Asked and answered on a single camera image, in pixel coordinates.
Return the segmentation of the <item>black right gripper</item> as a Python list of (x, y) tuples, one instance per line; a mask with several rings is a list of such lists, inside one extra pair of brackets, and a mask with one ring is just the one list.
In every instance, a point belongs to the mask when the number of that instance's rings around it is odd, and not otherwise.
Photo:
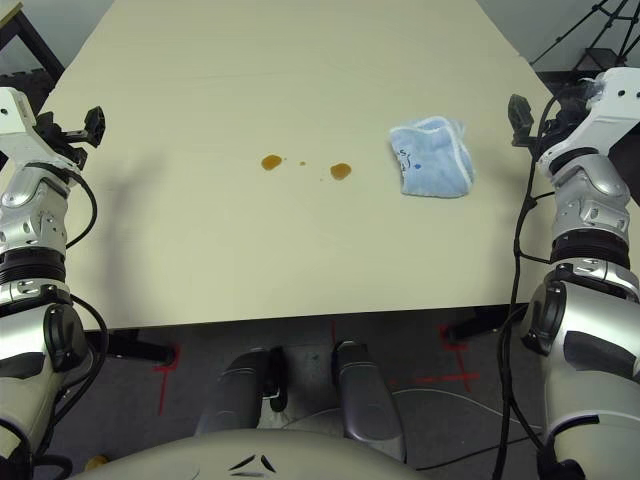
[(564, 141), (575, 130), (575, 115), (586, 115), (590, 94), (589, 82), (567, 86), (562, 92), (562, 110), (544, 123), (541, 138), (531, 136), (534, 119), (528, 100), (518, 94), (509, 98), (507, 115), (513, 130), (513, 146), (530, 146), (531, 153), (544, 153), (550, 147)]

